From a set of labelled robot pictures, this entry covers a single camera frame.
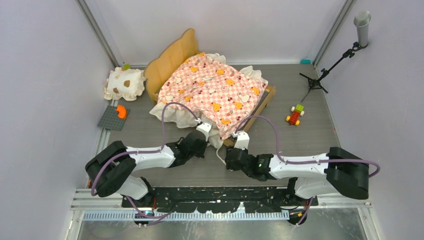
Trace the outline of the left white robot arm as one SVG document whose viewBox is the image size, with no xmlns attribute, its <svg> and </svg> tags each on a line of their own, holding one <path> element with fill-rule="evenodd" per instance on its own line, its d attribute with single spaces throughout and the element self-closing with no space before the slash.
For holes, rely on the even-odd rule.
<svg viewBox="0 0 424 240">
<path fill-rule="evenodd" d="M 144 177 L 134 177 L 133 172 L 174 168 L 193 157 L 204 158 L 208 143 L 208 138 L 199 131 L 159 147 L 135 148 L 114 141 L 85 165 L 91 194 L 101 198 L 120 194 L 141 207 L 148 207 L 154 199 L 153 189 Z"/>
</svg>

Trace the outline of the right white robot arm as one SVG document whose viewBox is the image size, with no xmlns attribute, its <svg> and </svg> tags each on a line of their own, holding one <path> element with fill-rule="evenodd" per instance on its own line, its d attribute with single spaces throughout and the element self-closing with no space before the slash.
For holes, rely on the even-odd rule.
<svg viewBox="0 0 424 240">
<path fill-rule="evenodd" d="M 224 159 L 226 168 L 242 171 L 258 181 L 289 179 L 285 198 L 291 205 L 317 195 L 339 193 L 347 198 L 369 197 L 370 161 L 340 148 L 312 156 L 249 154 L 246 149 L 231 148 Z"/>
</svg>

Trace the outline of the pink checkered duck mattress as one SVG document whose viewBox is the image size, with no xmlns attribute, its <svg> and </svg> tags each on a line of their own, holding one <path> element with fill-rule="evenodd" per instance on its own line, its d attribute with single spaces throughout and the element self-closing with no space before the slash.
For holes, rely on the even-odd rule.
<svg viewBox="0 0 424 240">
<path fill-rule="evenodd" d="M 260 70 L 237 70 L 218 53 L 186 59 L 163 84 L 150 114 L 174 122 L 178 128 L 212 125 L 209 143 L 216 149 L 232 136 L 240 121 L 250 116 L 268 86 Z"/>
</svg>

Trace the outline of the wooden pet bed frame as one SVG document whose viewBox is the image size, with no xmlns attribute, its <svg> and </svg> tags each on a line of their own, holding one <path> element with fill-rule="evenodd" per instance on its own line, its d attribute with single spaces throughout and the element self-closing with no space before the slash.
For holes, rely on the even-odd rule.
<svg viewBox="0 0 424 240">
<path fill-rule="evenodd" d="M 147 92 L 154 103 L 154 106 L 158 102 L 158 94 L 161 87 L 168 80 L 168 78 L 172 75 L 172 73 L 188 58 L 198 55 L 198 54 L 207 54 L 205 52 L 201 52 L 198 48 L 198 42 L 195 38 L 194 29 L 190 28 L 186 30 L 180 38 L 170 44 L 161 55 L 152 60 L 147 67 L 144 69 L 144 77 L 147 80 L 146 87 Z M 260 108 L 266 105 L 266 97 L 267 94 L 271 92 L 271 87 L 268 86 L 266 91 L 261 97 L 260 102 L 256 106 L 254 112 L 258 113 Z M 197 124 L 201 121 L 200 118 L 195 119 Z M 230 138 L 224 140 L 222 145 L 227 145 L 230 142 Z"/>
</svg>

